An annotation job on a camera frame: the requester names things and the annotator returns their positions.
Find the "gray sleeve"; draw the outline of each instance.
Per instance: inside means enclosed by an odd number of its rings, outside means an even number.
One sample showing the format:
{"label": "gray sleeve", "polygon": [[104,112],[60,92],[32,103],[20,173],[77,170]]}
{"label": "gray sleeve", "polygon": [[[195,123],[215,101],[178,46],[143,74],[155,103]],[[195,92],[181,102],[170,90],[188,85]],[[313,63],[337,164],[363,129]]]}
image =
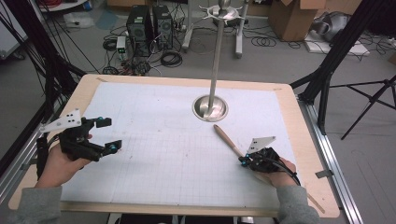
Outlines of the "gray sleeve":
{"label": "gray sleeve", "polygon": [[306,190],[300,186],[276,189],[280,202],[278,218],[281,224],[320,223],[317,210],[308,205]]}
{"label": "gray sleeve", "polygon": [[9,223],[59,223],[62,187],[23,189],[18,210],[10,215]]}

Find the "grid paper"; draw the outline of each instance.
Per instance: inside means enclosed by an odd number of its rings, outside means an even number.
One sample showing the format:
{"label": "grid paper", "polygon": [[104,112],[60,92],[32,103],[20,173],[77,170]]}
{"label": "grid paper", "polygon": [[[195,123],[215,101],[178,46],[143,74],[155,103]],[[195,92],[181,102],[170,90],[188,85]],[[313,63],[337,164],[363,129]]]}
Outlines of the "grid paper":
{"label": "grid paper", "polygon": [[[243,168],[217,136],[214,122],[195,117],[192,102],[208,88],[101,83],[87,119],[112,118],[92,128],[91,142],[122,140],[117,154],[79,171],[63,201],[172,204],[277,209],[276,190]],[[217,88],[230,110],[216,122],[245,153],[253,137],[276,136],[269,147],[295,163],[276,95]]]}

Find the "human hand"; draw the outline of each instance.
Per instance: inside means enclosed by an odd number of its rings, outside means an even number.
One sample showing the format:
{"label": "human hand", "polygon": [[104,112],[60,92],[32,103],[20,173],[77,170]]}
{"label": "human hand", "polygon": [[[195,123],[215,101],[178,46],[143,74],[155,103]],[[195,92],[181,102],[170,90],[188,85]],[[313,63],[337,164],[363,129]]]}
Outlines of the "human hand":
{"label": "human hand", "polygon": [[46,167],[35,184],[35,188],[55,188],[69,181],[73,175],[91,161],[77,159],[72,161],[67,154],[62,153],[61,145],[57,144],[49,150]]}
{"label": "human hand", "polygon": [[[292,172],[296,172],[296,166],[291,162],[284,158],[280,158],[280,160],[288,167]],[[297,184],[294,180],[289,176],[286,172],[278,171],[274,173],[260,173],[261,176],[268,178],[271,184],[278,188],[282,186],[296,186]]]}

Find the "tripod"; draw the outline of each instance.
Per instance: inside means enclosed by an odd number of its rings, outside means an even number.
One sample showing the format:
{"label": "tripod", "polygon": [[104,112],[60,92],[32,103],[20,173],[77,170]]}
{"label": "tripod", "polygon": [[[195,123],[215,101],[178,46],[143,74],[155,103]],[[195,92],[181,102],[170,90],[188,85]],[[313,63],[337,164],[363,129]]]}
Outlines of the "tripod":
{"label": "tripod", "polygon": [[[374,82],[362,82],[362,83],[354,83],[354,84],[346,84],[346,85],[338,85],[338,86],[330,86],[330,88],[338,88],[338,87],[348,87],[350,89],[352,89],[353,91],[367,97],[369,99],[369,105],[364,109],[364,111],[361,113],[361,115],[358,117],[358,119],[352,124],[352,126],[346,131],[346,133],[344,134],[344,136],[341,137],[341,140],[344,140],[347,135],[350,133],[350,131],[352,131],[352,129],[358,124],[358,122],[361,120],[361,118],[363,118],[363,116],[369,111],[369,109],[375,104],[375,103],[380,103],[381,105],[385,105],[387,107],[390,107],[394,110],[396,110],[396,90],[395,90],[395,80],[396,80],[396,75],[391,78],[390,80],[383,80],[383,81],[374,81]],[[354,86],[362,86],[362,85],[371,85],[371,84],[380,84],[383,83],[384,86],[379,89],[379,91],[377,91],[373,96],[364,93],[362,91],[357,90],[356,88],[354,88]],[[379,97],[381,97],[381,95],[389,88],[392,88],[392,93],[393,93],[393,103],[394,105],[390,105],[387,104],[381,100],[379,100]]]}

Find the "gray floor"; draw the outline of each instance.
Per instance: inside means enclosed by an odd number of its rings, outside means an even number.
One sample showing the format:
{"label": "gray floor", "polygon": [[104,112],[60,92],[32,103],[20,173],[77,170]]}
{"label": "gray floor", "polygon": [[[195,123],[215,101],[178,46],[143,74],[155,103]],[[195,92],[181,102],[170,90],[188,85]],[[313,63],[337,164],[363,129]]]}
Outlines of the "gray floor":
{"label": "gray floor", "polygon": [[[91,11],[90,15],[98,21],[103,13],[103,8],[98,7]],[[124,23],[125,19],[121,17],[112,27],[116,28]],[[208,21],[201,21],[198,25],[213,27]],[[267,22],[264,18],[250,18],[248,27],[265,25]],[[93,26],[88,29],[72,30],[69,34],[97,68],[104,65],[105,50],[102,48],[102,43],[103,37],[109,34],[109,30]],[[158,67],[162,77],[210,79],[216,34],[207,30],[197,30],[192,37],[191,49],[187,53],[182,52],[183,64],[180,67]],[[93,70],[70,41],[65,42],[65,47],[72,64],[86,71]],[[367,49],[375,49],[375,44],[367,46]],[[299,49],[292,49],[288,43],[278,40],[274,47],[264,48],[253,46],[249,39],[244,39],[242,59],[236,59],[233,51],[234,35],[226,34],[221,49],[219,79],[291,83],[315,71],[325,57],[323,54],[308,53],[303,44]],[[396,71],[395,65],[389,63],[387,59],[394,51],[381,55],[373,50],[370,56],[364,57],[361,62],[354,56],[347,56],[335,71],[332,85],[378,81],[393,77]],[[120,65],[120,63],[113,61],[112,65]],[[35,70],[28,59],[6,60],[0,63],[0,67],[2,95],[0,111],[3,121],[0,156],[2,157],[44,102],[44,97]],[[160,73],[152,69],[149,75],[157,77]],[[373,94],[381,87],[382,85],[370,85],[360,87],[360,90]],[[304,87],[300,87],[295,93],[303,90]],[[381,99],[392,104],[391,91],[385,92]],[[395,111],[375,104],[351,134],[345,140],[340,140],[367,102],[367,98],[347,88],[331,89],[326,119],[327,135],[362,220],[365,223],[395,223]],[[5,203],[0,208],[0,217],[9,212]],[[62,223],[106,223],[106,219],[107,214],[64,213]],[[266,218],[257,218],[256,222],[272,223]],[[347,220],[341,211],[339,218],[323,218],[322,222],[347,223]]]}

